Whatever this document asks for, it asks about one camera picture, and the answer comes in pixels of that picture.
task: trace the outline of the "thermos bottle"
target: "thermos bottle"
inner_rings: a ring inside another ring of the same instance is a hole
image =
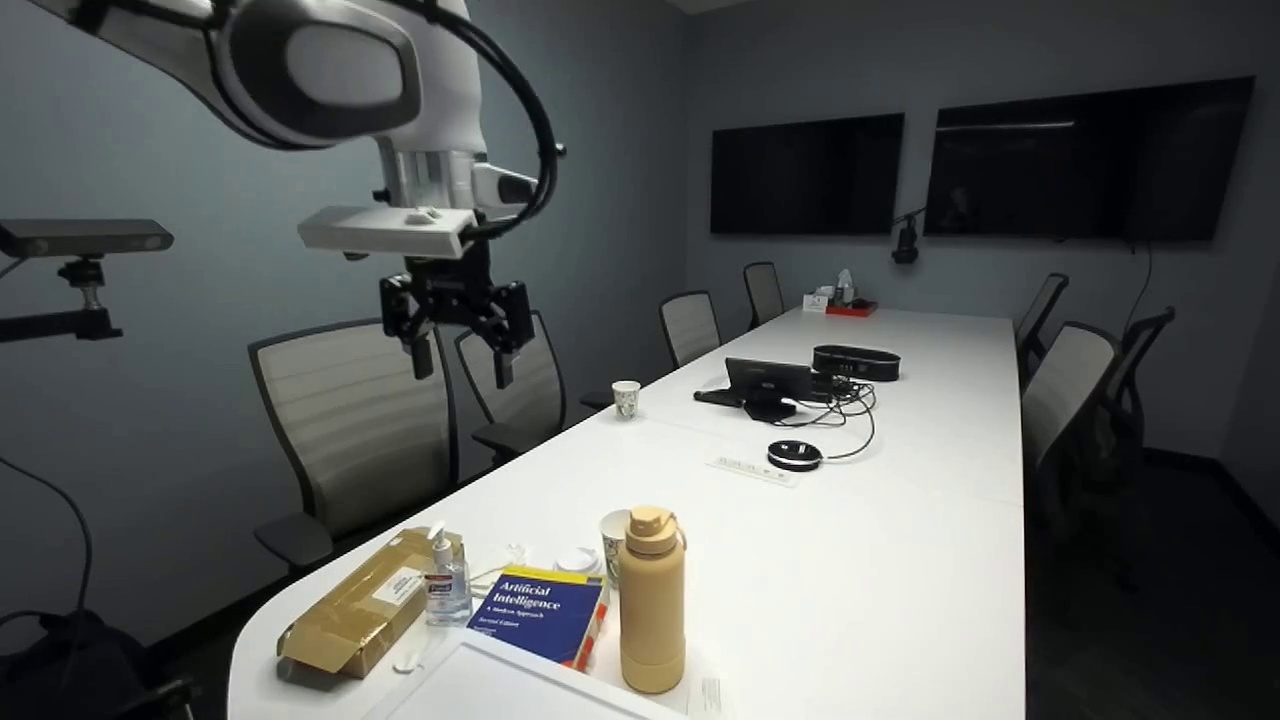
[[[684,532],[666,510],[632,510],[622,550],[624,684],[655,698],[684,678]]]

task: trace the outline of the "white table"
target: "white table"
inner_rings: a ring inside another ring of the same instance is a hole
[[[726,355],[808,364],[814,345],[889,349],[905,362],[905,382],[875,389],[881,434],[863,457],[776,471],[763,465],[769,442],[802,436],[838,457],[867,425],[769,427],[737,408],[694,406],[697,389],[726,383]],[[611,510],[678,510],[687,532],[687,678],[662,705],[687,715],[1019,720],[1019,469],[1007,319],[788,313],[644,389],[636,422],[600,413],[411,524],[460,527],[481,571],[598,550]],[[278,635],[376,545],[304,576],[247,622],[228,680],[231,720],[364,715],[411,684],[392,661],[325,694],[278,678]],[[622,684],[616,611],[592,678]]]

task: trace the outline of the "white cup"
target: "white cup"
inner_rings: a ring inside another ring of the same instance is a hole
[[[600,545],[604,545],[604,576],[608,576],[608,590],[616,590],[616,566],[624,560],[624,540],[628,540],[628,524],[632,524],[632,511],[628,510],[616,510],[600,519]]]
[[[632,422],[642,408],[642,383],[636,382],[616,382],[611,383],[611,408],[622,422]]]

